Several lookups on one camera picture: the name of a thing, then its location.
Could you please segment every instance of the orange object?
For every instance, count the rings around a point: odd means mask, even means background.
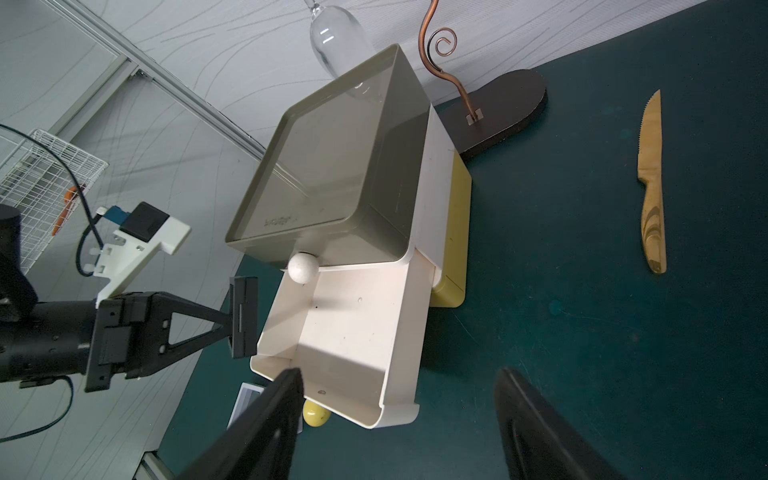
[[[61,212],[61,215],[58,216],[58,220],[56,220],[56,224],[53,226],[53,233],[51,233],[51,237],[53,237],[58,232],[58,229],[61,228],[61,224],[64,223],[64,220],[67,219],[69,211],[72,210],[72,201],[76,198],[77,195],[77,187],[70,187],[69,190],[67,190],[67,193],[64,194],[64,210]]]

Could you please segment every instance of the white plastic bracket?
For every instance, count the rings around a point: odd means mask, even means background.
[[[173,255],[187,238],[190,226],[168,217],[149,242],[142,242],[121,230],[115,237],[125,240],[123,245],[105,243],[94,268],[94,276],[108,278],[110,282],[96,296],[96,308],[102,300],[123,293],[144,265],[158,250]]]

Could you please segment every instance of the black cable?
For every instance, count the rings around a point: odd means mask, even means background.
[[[0,128],[3,128],[5,130],[7,130],[7,131],[12,131],[13,133],[15,133],[17,135],[26,138],[27,140],[29,140],[33,144],[36,144],[37,146],[39,146],[40,148],[42,148],[43,150],[45,150],[49,154],[51,154],[53,156],[53,158],[58,160],[58,163],[60,163],[62,165],[62,167],[65,168],[67,173],[69,173],[69,177],[72,179],[72,183],[74,183],[74,187],[78,190],[78,195],[80,196],[80,201],[83,203],[83,210],[85,211],[85,216],[88,218],[88,225],[91,227],[91,230],[93,230],[94,237],[96,237],[96,242],[98,243],[99,248],[104,248],[104,242],[101,241],[101,236],[96,231],[96,222],[94,222],[94,218],[91,215],[91,208],[88,206],[88,202],[85,200],[85,195],[83,194],[83,189],[80,187],[80,182],[78,182],[78,179],[74,177],[74,174],[72,173],[72,170],[69,169],[69,166],[66,163],[64,163],[64,161],[62,161],[61,158],[59,158],[59,156],[57,154],[53,153],[53,151],[51,151],[50,148],[46,147],[45,145],[43,145],[39,141],[35,140],[34,138],[30,137],[29,135],[24,134],[24,133],[16,130],[15,128],[9,127],[8,125],[0,124]]]
[[[64,418],[64,415],[67,415],[67,412],[69,412],[70,407],[72,407],[72,399],[74,398],[74,386],[72,385],[72,380],[68,376],[53,377],[53,381],[55,382],[56,380],[64,380],[67,382],[67,384],[69,384],[69,404],[67,405],[67,409],[64,411],[64,413],[59,415],[56,420],[54,420],[51,423],[48,423],[47,425],[43,425],[42,427],[34,430],[29,430],[28,432],[18,433],[17,435],[11,435],[9,437],[5,437],[4,439],[0,439],[0,443],[10,442],[11,440],[23,439],[24,437],[29,437],[30,435],[34,435],[35,433],[40,433],[45,430],[48,430],[53,425],[56,425],[57,423],[59,423],[59,421]]]
[[[101,215],[96,214],[96,217],[94,218],[94,225],[98,223],[98,221],[101,220]],[[93,272],[86,272],[83,270],[82,265],[80,264],[80,255],[83,250],[83,244],[85,243],[85,238],[88,237],[88,234],[91,232],[91,226],[88,225],[85,227],[85,230],[83,230],[83,234],[80,235],[80,241],[78,242],[78,250],[74,253],[74,266],[78,269],[78,273],[80,273],[82,276],[92,276]]]

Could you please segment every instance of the gray tray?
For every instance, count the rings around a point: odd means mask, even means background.
[[[398,45],[289,108],[227,231],[285,268],[389,262],[408,248],[429,99]]]

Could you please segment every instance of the dark wooden base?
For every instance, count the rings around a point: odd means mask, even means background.
[[[501,75],[469,94],[482,119],[467,123],[467,108],[457,101],[440,112],[453,144],[464,162],[526,128],[547,104],[544,78],[532,70]]]

